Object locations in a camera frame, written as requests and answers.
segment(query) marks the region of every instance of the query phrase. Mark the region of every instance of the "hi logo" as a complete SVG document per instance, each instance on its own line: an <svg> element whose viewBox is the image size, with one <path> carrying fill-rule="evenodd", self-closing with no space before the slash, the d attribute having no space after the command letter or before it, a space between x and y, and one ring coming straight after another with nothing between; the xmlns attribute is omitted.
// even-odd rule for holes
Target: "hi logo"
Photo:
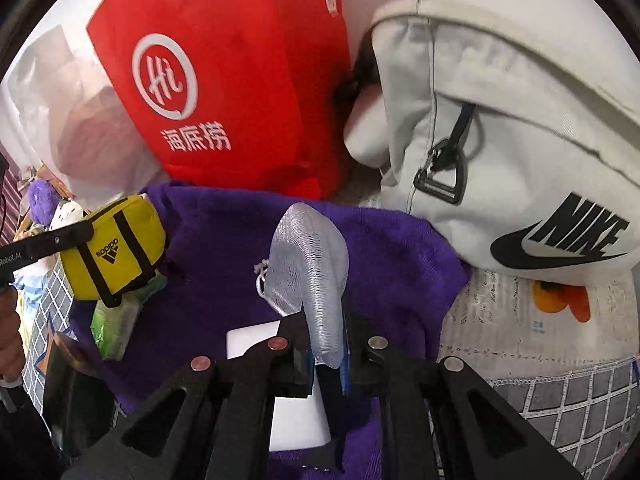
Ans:
<svg viewBox="0 0 640 480"><path fill-rule="evenodd" d="M552 269L602 262L626 254L606 254L606 251L628 226L627 220L603 206L570 193L546 221L495 240L491 254L511 269ZM547 250L548 255L526 250L537 249L537 244L553 249Z"/></svg>
<svg viewBox="0 0 640 480"><path fill-rule="evenodd" d="M185 51L163 34L149 34L131 59L133 80L145 103L156 113L181 121L198 103L198 81Z"/></svg>
<svg viewBox="0 0 640 480"><path fill-rule="evenodd" d="M95 253L98 258L102 258L106 260L110 264L114 264L116 262L116 255L118 254L118 239L114 238L111 242L106 244L103 248L101 248L97 253Z"/></svg>

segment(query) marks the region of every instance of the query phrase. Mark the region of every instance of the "finger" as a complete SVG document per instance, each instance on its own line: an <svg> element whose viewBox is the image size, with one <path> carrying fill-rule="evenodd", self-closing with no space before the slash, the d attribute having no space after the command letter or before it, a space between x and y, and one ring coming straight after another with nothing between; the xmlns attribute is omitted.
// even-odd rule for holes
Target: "finger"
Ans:
<svg viewBox="0 0 640 480"><path fill-rule="evenodd" d="M15 306L18 302L18 291L12 286L0 296L0 318L10 316L15 312Z"/></svg>
<svg viewBox="0 0 640 480"><path fill-rule="evenodd" d="M20 352L18 358L11 363L7 369L5 370L4 380L8 383L13 383L18 380L18 377L22 375L22 370L24 370L24 365L26 364L26 360L24 358L24 352Z"/></svg>
<svg viewBox="0 0 640 480"><path fill-rule="evenodd" d="M0 350L7 348L20 330L20 316L12 312L9 316L0 318Z"/></svg>
<svg viewBox="0 0 640 480"><path fill-rule="evenodd" d="M0 350L0 375L4 375L19 358L20 354L24 354L22 350L22 338L20 334L16 334L11 344L4 350Z"/></svg>

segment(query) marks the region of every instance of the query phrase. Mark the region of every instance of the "red bag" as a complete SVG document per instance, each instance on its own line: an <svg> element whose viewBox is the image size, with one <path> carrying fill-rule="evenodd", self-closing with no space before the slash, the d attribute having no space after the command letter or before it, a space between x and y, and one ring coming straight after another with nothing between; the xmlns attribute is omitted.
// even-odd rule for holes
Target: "red bag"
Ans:
<svg viewBox="0 0 640 480"><path fill-rule="evenodd" d="M169 175L322 198L348 170L340 0L104 0L100 62Z"/></svg>

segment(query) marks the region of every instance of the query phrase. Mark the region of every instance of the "metal screw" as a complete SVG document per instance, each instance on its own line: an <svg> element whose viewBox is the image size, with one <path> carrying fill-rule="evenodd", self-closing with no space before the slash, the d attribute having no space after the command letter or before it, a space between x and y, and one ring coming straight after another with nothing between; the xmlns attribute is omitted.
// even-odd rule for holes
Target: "metal screw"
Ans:
<svg viewBox="0 0 640 480"><path fill-rule="evenodd" d="M283 337L272 337L267 342L267 345L269 346L269 348L271 348L271 350L284 350L288 344L289 341L287 341Z"/></svg>
<svg viewBox="0 0 640 480"><path fill-rule="evenodd" d="M194 357L191 360L191 370L193 370L194 372L203 372L204 370L208 370L210 366L211 359L204 355Z"/></svg>
<svg viewBox="0 0 640 480"><path fill-rule="evenodd" d="M381 335L375 335L369 338L369 346L374 350L384 350L389 346L389 341Z"/></svg>
<svg viewBox="0 0 640 480"><path fill-rule="evenodd" d="M447 357L444 359L444 367L449 370L449 372L459 372L465 367L465 364L457 357Z"/></svg>

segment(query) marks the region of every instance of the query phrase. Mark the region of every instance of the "yellow adidas bag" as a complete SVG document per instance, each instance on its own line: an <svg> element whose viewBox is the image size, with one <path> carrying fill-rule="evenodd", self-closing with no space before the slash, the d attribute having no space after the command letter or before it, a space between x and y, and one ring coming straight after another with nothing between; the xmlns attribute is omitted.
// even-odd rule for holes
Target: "yellow adidas bag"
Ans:
<svg viewBox="0 0 640 480"><path fill-rule="evenodd" d="M94 227L89 243L62 251L65 274L78 300L119 306L128 290L156 275L166 234L156 208L140 195L112 202L85 218Z"/></svg>

